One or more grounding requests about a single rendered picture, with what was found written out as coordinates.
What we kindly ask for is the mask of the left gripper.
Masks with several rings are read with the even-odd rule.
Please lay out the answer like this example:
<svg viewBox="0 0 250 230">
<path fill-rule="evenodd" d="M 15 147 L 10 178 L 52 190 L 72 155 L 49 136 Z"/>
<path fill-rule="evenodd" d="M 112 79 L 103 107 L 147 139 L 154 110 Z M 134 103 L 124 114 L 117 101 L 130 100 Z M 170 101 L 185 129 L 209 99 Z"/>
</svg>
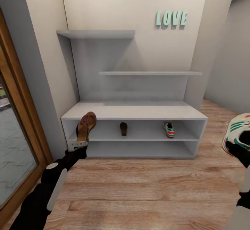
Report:
<svg viewBox="0 0 250 230">
<path fill-rule="evenodd" d="M 78 148 L 74 152 L 69 152 L 67 149 L 65 151 L 65 154 L 66 154 L 66 156 L 72 158 L 73 162 L 75 164 L 79 159 L 85 159 L 87 157 L 86 149 L 87 149 L 87 146 L 84 146 L 84 148 Z"/>
</svg>

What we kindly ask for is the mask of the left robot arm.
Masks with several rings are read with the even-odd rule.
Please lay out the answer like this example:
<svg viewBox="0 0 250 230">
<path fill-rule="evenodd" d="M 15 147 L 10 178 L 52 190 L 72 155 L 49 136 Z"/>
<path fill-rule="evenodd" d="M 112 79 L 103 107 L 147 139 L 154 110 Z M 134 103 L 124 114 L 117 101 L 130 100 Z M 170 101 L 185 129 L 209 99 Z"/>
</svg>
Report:
<svg viewBox="0 0 250 230">
<path fill-rule="evenodd" d="M 45 168 L 41 184 L 22 202 L 20 213 L 9 230 L 43 230 L 47 216 L 51 214 L 57 201 L 67 172 L 79 160 L 85 159 L 88 143 L 76 141 L 69 143 L 63 159 L 57 159 Z"/>
</svg>

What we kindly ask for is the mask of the sandal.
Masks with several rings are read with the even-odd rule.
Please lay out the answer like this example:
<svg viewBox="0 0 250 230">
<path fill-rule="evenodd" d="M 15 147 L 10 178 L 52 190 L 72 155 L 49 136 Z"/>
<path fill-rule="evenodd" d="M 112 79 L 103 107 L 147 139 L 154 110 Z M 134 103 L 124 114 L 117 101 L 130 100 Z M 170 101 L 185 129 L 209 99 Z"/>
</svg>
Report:
<svg viewBox="0 0 250 230">
<path fill-rule="evenodd" d="M 122 136 L 126 136 L 127 124 L 125 122 L 120 124 L 120 129 L 122 130 Z"/>
<path fill-rule="evenodd" d="M 95 127 L 97 118 L 95 113 L 88 112 L 82 117 L 80 125 L 76 128 L 77 141 L 89 142 L 89 132 Z"/>
</svg>

